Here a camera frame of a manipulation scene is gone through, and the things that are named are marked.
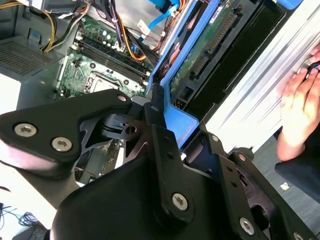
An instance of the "gray floor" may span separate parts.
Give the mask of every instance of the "gray floor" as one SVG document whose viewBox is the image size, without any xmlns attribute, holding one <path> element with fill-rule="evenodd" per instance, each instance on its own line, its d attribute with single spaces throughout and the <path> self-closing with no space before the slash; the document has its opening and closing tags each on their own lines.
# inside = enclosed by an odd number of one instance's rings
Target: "gray floor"
<svg viewBox="0 0 320 240">
<path fill-rule="evenodd" d="M 276 173 L 274 166 L 280 162 L 276 149 L 277 141 L 274 137 L 271 137 L 254 154 L 253 163 L 314 234 L 318 235 L 318 239 L 320 239 L 320 204 Z M 290 187 L 286 191 L 280 187 L 284 182 L 287 182 Z"/>
</svg>

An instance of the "ventilation grille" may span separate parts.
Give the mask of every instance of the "ventilation grille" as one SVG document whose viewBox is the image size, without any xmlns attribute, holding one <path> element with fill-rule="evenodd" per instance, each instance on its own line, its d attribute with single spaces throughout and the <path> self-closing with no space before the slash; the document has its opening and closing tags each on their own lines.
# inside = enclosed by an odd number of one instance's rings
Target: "ventilation grille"
<svg viewBox="0 0 320 240">
<path fill-rule="evenodd" d="M 0 44 L 0 67 L 21 76 L 28 75 L 50 61 L 50 58 L 15 41 Z"/>
</svg>

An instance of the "finger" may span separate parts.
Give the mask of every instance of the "finger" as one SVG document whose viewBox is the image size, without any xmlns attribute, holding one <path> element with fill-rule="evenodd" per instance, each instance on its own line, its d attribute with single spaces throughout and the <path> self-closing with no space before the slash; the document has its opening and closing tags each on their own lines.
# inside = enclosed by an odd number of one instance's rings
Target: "finger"
<svg viewBox="0 0 320 240">
<path fill-rule="evenodd" d="M 296 111 L 303 111 L 305 106 L 305 101 L 307 98 L 307 93 L 311 89 L 318 74 L 317 69 L 312 69 L 308 78 L 297 88 L 294 99 L 292 103 L 292 109 Z"/>
<path fill-rule="evenodd" d="M 283 108 L 291 108 L 295 93 L 300 86 L 300 84 L 303 82 L 307 75 L 307 69 L 302 68 L 299 74 L 295 74 L 292 76 L 292 78 L 289 80 L 287 86 L 285 87 L 282 95 L 282 100 L 281 100 L 281 106 Z"/>
<path fill-rule="evenodd" d="M 318 115 L 320 101 L 320 73 L 316 76 L 313 85 L 306 97 L 304 104 L 304 112 L 310 118 L 315 118 Z"/>
<path fill-rule="evenodd" d="M 311 55 L 315 55 L 316 53 L 320 52 L 320 45 L 316 46 L 311 52 Z"/>
<path fill-rule="evenodd" d="M 316 63 L 320 61 L 320 52 L 317 52 L 316 54 L 314 54 L 313 57 L 310 57 L 309 61 L 311 63 Z"/>
</svg>

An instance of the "yellow wire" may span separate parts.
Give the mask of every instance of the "yellow wire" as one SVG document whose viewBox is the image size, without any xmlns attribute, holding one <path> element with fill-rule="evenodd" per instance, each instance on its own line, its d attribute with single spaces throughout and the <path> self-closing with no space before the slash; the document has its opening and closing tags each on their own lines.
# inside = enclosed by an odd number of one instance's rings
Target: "yellow wire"
<svg viewBox="0 0 320 240">
<path fill-rule="evenodd" d="M 10 7 L 20 6 L 20 5 L 23 5 L 23 4 L 20 2 L 9 2 L 9 3 L 5 3 L 5 4 L 0 5 L 0 10 L 10 8 Z M 51 38 L 50 38 L 50 42 L 48 45 L 48 48 L 50 48 L 55 41 L 55 32 L 56 32 L 55 23 L 54 23 L 53 18 L 49 15 L 49 13 L 47 13 L 44 10 L 41 10 L 41 12 L 49 18 L 50 23 L 51 23 Z"/>
<path fill-rule="evenodd" d="M 5 8 L 9 8 L 9 7 L 14 7 L 14 6 L 19 6 L 22 5 L 22 3 L 20 2 L 9 2 L 9 3 L 5 3 L 0 5 L 0 9 L 5 9 Z"/>
<path fill-rule="evenodd" d="M 123 38 L 124 38 L 124 41 L 125 41 L 125 45 L 126 45 L 126 48 L 128 49 L 131 57 L 137 61 L 142 61 L 146 58 L 146 56 L 141 56 L 141 57 L 137 57 L 132 51 L 131 51 L 131 47 L 129 45 L 129 41 L 128 41 L 128 36 L 127 36 L 127 33 L 126 33 L 126 30 L 125 30 L 125 26 L 120 18 L 120 16 L 118 16 L 118 19 L 120 21 L 120 25 L 121 25 L 121 28 L 122 28 L 122 31 L 123 31 Z"/>
<path fill-rule="evenodd" d="M 54 44 L 54 42 L 55 42 L 55 37 L 56 37 L 56 36 L 55 36 L 55 32 L 56 32 L 55 23 L 54 23 L 54 20 L 53 20 L 53 18 L 50 16 L 49 13 L 47 13 L 47 12 L 44 11 L 44 10 L 41 10 L 41 12 L 48 17 L 48 19 L 50 20 L 50 23 L 51 23 L 51 38 L 50 38 L 50 41 L 49 41 L 49 45 L 48 45 L 48 47 L 46 48 L 46 49 L 50 49 L 50 48 L 52 47 L 52 45 Z"/>
</svg>

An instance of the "sleeve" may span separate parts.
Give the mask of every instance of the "sleeve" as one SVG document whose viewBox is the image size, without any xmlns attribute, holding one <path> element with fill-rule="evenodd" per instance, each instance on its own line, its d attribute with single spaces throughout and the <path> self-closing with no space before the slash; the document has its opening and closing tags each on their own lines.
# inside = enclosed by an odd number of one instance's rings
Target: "sleeve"
<svg viewBox="0 0 320 240">
<path fill-rule="evenodd" d="M 310 149 L 298 157 L 277 163 L 275 171 L 311 198 L 320 203 L 320 156 Z"/>
</svg>

